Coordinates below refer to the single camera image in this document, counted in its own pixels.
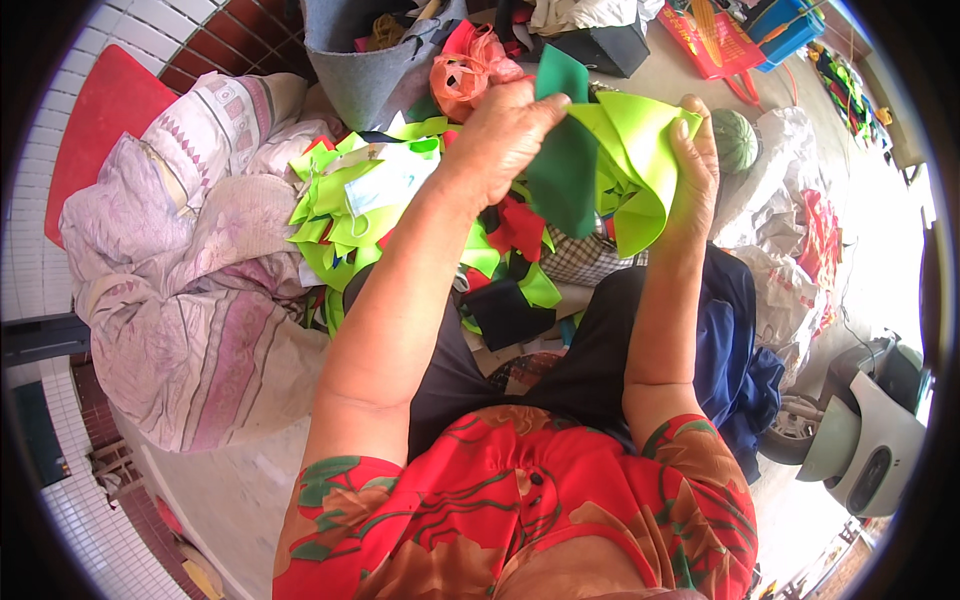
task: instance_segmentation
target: blue container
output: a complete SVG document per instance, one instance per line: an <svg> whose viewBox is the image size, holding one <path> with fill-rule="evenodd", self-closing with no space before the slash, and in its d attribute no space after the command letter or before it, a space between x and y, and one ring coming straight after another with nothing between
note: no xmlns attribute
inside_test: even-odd
<svg viewBox="0 0 960 600"><path fill-rule="evenodd" d="M808 9L812 4L812 2L806 3L804 0L775 0L766 11L747 26L747 35L759 44L764 36L780 25L789 22L790 19L796 17L801 11ZM760 45L760 50L766 55L767 61L758 66L756 70L763 73L772 71L784 59L812 41L814 37L821 36L825 28L824 20L816 12L808 12L803 18L797 19L785 32Z"/></svg>

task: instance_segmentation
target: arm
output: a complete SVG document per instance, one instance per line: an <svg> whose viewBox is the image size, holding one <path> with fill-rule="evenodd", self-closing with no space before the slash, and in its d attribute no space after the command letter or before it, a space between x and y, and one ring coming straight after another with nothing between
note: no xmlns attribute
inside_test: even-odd
<svg viewBox="0 0 960 600"><path fill-rule="evenodd" d="M682 106L704 121L692 140L682 119L670 132L680 179L663 234L650 248L624 371L623 412L638 449L667 420L703 415L693 393L697 307L720 175L709 111L692 96Z"/></svg>
<svg viewBox="0 0 960 600"><path fill-rule="evenodd" d="M303 454L362 455L406 464L410 401L437 343L470 224L497 204L564 118L558 95L533 84L492 88L437 171L403 213L344 319L321 373Z"/></svg>

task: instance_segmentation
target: red floral shirt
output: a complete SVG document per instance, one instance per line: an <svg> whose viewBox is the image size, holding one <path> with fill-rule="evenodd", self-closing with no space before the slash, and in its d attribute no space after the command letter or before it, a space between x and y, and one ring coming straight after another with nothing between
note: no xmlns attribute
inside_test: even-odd
<svg viewBox="0 0 960 600"><path fill-rule="evenodd" d="M648 587L741 600L756 561L747 483L713 425L681 415L641 456L527 406L463 416L406 469L339 456L300 474L274 598L488 598L533 553L616 542ZM443 593L437 596L438 582Z"/></svg>

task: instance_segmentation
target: red mat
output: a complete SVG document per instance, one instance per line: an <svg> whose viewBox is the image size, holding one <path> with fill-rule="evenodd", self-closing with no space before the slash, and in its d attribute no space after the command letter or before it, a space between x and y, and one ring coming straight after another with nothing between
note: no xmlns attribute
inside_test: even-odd
<svg viewBox="0 0 960 600"><path fill-rule="evenodd" d="M94 63L66 124L50 180L43 232L63 247L60 212L77 190L97 182L97 174L123 132L139 137L157 115L177 100L153 74L115 44Z"/></svg>

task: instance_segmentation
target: yellow rope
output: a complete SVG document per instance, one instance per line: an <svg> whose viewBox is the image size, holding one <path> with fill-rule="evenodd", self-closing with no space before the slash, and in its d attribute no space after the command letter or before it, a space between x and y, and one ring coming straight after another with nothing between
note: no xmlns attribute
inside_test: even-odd
<svg viewBox="0 0 960 600"><path fill-rule="evenodd" d="M373 22L373 32L367 41L367 51L393 48L400 43L404 29L392 14L381 14Z"/></svg>

